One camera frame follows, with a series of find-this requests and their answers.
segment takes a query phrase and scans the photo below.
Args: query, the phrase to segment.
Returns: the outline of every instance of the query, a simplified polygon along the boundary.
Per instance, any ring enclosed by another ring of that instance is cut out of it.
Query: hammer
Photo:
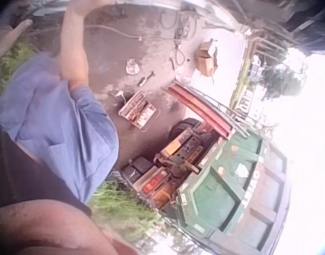
[[[155,76],[154,71],[148,77],[142,77],[137,86],[142,87],[152,76]]]

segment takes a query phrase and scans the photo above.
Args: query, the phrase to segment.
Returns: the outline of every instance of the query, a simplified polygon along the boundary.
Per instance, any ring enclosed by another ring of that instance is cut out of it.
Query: green plant
[[[4,91],[6,85],[9,83],[14,71],[34,54],[35,52],[31,46],[25,42],[14,45],[6,53],[1,62],[1,92]]]
[[[115,182],[104,183],[89,203],[93,218],[101,227],[118,232],[129,242],[136,242],[158,221],[157,213],[141,205]]]

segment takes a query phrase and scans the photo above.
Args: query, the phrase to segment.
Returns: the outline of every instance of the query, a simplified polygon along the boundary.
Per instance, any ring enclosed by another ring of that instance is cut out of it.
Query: hand
[[[115,0],[71,0],[69,9],[85,17],[94,9],[115,3]]]

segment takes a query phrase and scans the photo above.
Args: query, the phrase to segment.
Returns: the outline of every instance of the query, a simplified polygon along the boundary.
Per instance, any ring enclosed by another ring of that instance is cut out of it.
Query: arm
[[[69,80],[70,90],[88,86],[89,66],[83,47],[84,18],[94,9],[115,0],[75,0],[68,7],[61,35],[62,77]]]

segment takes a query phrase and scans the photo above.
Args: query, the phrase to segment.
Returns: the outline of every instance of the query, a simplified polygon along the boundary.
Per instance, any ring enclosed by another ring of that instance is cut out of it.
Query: person
[[[107,4],[71,1],[59,57],[31,58],[0,96],[0,248],[12,254],[136,254],[86,206],[119,150],[83,47],[85,16]]]

